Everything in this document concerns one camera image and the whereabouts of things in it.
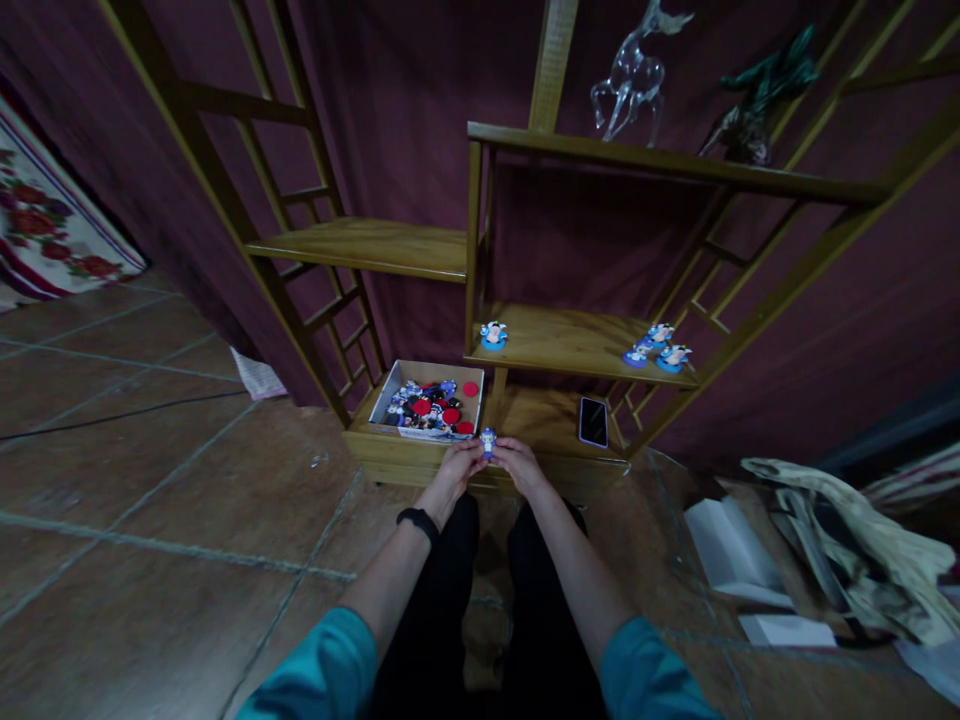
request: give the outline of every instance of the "hand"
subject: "hand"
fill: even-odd
[[[516,438],[497,438],[493,446],[493,463],[510,473],[513,484],[528,500],[531,493],[551,487],[537,464],[533,450]]]
[[[425,510],[442,532],[457,500],[467,489],[467,480],[483,470],[488,462],[483,457],[483,443],[478,438],[451,445],[443,456],[437,476],[414,507]]]

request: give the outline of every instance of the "maroon fabric backdrop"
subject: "maroon fabric backdrop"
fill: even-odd
[[[871,5],[838,53],[834,71],[852,59],[892,2]],[[736,99],[718,89],[719,75],[776,50],[803,24],[822,22],[832,5],[826,0],[665,4],[668,12],[696,13],[680,35],[652,38],[648,46],[667,68],[659,144],[683,152],[695,152],[713,119]],[[316,402],[293,349],[95,3],[86,0],[56,10],[42,5],[21,2],[0,8],[0,50],[11,81],[147,253],[161,267],[159,248],[186,258],[190,271],[202,275],[222,298],[295,398]],[[263,8],[259,2],[251,5],[266,40]],[[348,211],[465,227],[466,122],[526,125],[542,5],[503,0],[294,5]],[[638,23],[642,5],[581,2],[557,132],[596,134],[589,87],[606,77],[623,36]],[[918,6],[878,67],[912,58],[942,27],[953,4],[927,0]],[[184,75],[255,91],[227,3],[171,0],[150,8]],[[275,49],[268,47],[267,55],[279,67]],[[829,88],[830,75],[812,90],[811,102],[775,154],[778,159]],[[870,178],[950,89],[950,81],[933,82],[850,100],[801,169]],[[284,86],[282,92],[289,90]],[[648,116],[641,113],[620,140],[645,142],[647,123]],[[270,231],[269,206],[233,129],[212,120],[209,127],[254,208],[255,221]],[[312,184],[303,138],[277,127],[262,130],[281,184],[286,189]],[[960,246],[953,241],[957,179],[954,151],[655,447],[700,458],[776,455],[810,462],[950,377],[960,360]],[[709,197],[694,185],[522,161],[503,163],[497,180],[496,294],[616,313],[650,311]],[[737,249],[749,249],[777,207],[782,205],[747,198],[724,239]],[[811,213],[724,320],[736,324],[830,218],[829,209]],[[369,275],[368,282],[388,360],[459,361],[462,287],[383,275]],[[304,308],[329,292],[312,274],[298,284]],[[695,362],[715,344],[695,323],[685,326],[678,339],[694,348]]]

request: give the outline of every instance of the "teal sleeve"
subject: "teal sleeve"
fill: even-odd
[[[719,718],[683,660],[644,618],[613,636],[600,663],[600,685],[610,717]]]
[[[377,677],[377,646],[360,616],[334,608],[240,709],[237,720],[354,718]]]

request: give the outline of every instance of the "wooden shelving unit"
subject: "wooden shelving unit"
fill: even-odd
[[[179,77],[141,0],[100,0],[107,19],[152,93],[171,131],[193,166],[211,202],[234,237],[259,280],[263,292],[297,347],[301,358],[331,409],[344,427],[344,439],[367,475],[390,483],[425,485],[432,479],[445,446],[386,435],[368,422],[386,374],[379,335],[358,270],[411,275],[432,280],[464,283],[466,318],[465,360],[494,368],[486,389],[481,426],[495,427],[504,435],[521,438],[534,449],[551,481],[577,502],[585,502],[617,477],[629,471],[630,458],[646,447],[723,370],[742,353],[817,277],[863,232],[872,226],[896,200],[956,144],[960,134],[960,99],[954,95],[923,129],[911,139],[874,182],[852,183],[792,172],[813,144],[837,103],[850,94],[941,77],[960,72],[956,55],[944,55],[960,29],[960,14],[931,41],[916,62],[870,74],[874,58],[894,34],[913,3],[903,0],[890,11],[844,77],[801,133],[800,142],[784,169],[762,169],[700,158],[666,150],[604,143],[581,137],[554,134],[563,89],[567,56],[573,36],[576,0],[546,0],[540,39],[540,56],[534,82],[529,128],[504,128],[469,123],[466,144],[470,159],[467,230],[444,230],[373,218],[348,217],[343,211],[336,179],[321,132],[319,118],[306,80],[303,59],[287,0],[267,0],[274,30],[283,50],[287,74],[296,104],[280,102],[264,63],[258,34],[251,27],[244,0],[234,0],[240,36],[246,45],[261,97],[215,88]],[[852,0],[837,6],[827,23],[829,37],[818,63],[823,68],[867,7],[867,0]],[[802,98],[790,103],[773,128],[780,135]],[[235,119],[251,160],[276,214],[282,232],[263,238],[207,134],[200,113]],[[299,192],[281,194],[266,161],[254,120],[269,120],[306,129],[313,148],[321,184]],[[495,223],[493,167],[500,152],[534,158],[552,158],[579,164],[599,165],[656,175],[669,181],[706,183],[717,188],[719,203],[703,223],[658,310],[647,319],[623,318],[553,307],[508,302],[485,295],[490,269],[490,248]],[[716,242],[717,230],[732,203],[741,193],[788,198],[793,202],[760,248],[741,257]],[[319,222],[314,203],[326,202],[333,220]],[[793,223],[812,204],[845,208],[840,217],[796,262],[780,284],[736,327],[722,319],[730,302],[776,250]],[[292,228],[289,210],[303,205],[315,224]],[[274,259],[295,261],[280,272]],[[706,263],[705,279],[689,297],[680,297],[695,268]],[[737,269],[735,279],[722,290],[712,307],[701,298],[725,265]],[[336,290],[336,298],[312,317],[297,314],[287,291],[294,279],[323,267]],[[344,287],[336,268],[346,269],[350,287]],[[360,304],[362,322],[347,338],[341,338],[335,318],[353,303]],[[668,317],[679,306],[676,317]],[[695,316],[722,336],[720,349],[706,359],[697,357],[699,369],[684,368],[671,375],[653,362],[634,370],[621,361],[622,353],[642,337],[652,322],[673,321],[675,326]],[[509,340],[501,352],[491,353],[479,343],[479,327],[490,320],[508,326]],[[347,380],[337,387],[331,369],[320,358],[315,334],[325,330]],[[364,350],[367,336],[371,351]],[[359,348],[362,364],[352,368],[347,353]],[[603,398],[614,419],[610,448],[600,449],[577,440],[580,396],[560,390],[537,389],[508,383],[511,368],[542,370],[613,381]],[[345,398],[355,384],[366,380],[369,390],[351,411]],[[634,391],[642,398],[634,401]],[[672,393],[652,421],[641,423],[640,414],[658,391]],[[625,413],[626,426],[615,418]],[[631,441],[625,437],[635,430]],[[489,468],[472,480],[480,491],[515,493],[509,478],[498,468]]]

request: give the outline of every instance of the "smartphone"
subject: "smartphone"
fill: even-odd
[[[580,441],[607,447],[607,406],[597,400],[580,398]]]

